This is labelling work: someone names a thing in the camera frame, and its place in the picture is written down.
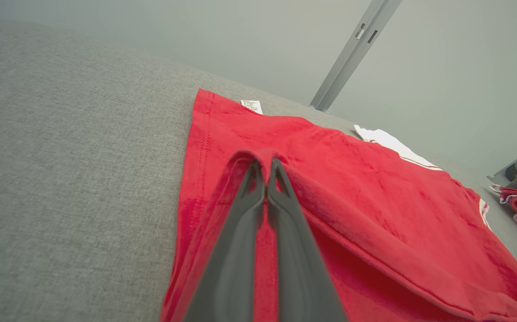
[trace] t-shirt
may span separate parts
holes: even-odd
[[[272,157],[285,167],[351,321],[517,321],[517,261],[486,225],[487,206],[473,190],[379,144],[199,90],[162,322],[182,320],[246,167],[256,158],[269,178]],[[275,232],[263,223],[255,321],[277,320],[277,285]]]

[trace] clothing tag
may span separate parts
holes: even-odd
[[[262,108],[260,107],[260,101],[250,101],[250,100],[240,100],[242,106],[248,108],[249,110],[253,110],[258,114],[262,114]]]

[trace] white wall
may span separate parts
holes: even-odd
[[[0,0],[0,18],[123,43],[309,104],[369,3]]]
[[[517,0],[404,0],[329,112],[496,173],[517,157]]]

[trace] gray table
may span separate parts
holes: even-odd
[[[155,321],[167,288],[198,88],[351,134],[353,123],[160,57],[0,22],[0,321]],[[364,120],[356,120],[361,126]],[[474,188],[517,258],[489,181]]]

